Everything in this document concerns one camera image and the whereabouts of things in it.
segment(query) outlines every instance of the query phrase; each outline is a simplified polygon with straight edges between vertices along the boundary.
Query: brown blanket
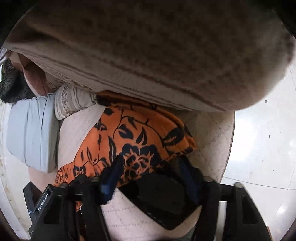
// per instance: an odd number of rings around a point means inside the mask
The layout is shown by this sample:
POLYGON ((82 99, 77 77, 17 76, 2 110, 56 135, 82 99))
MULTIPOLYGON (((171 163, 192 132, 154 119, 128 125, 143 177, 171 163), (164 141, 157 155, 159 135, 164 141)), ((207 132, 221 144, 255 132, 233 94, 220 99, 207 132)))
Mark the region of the brown blanket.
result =
POLYGON ((275 86, 294 41, 274 12, 244 0, 42 0, 4 46, 93 92, 225 111, 275 86))

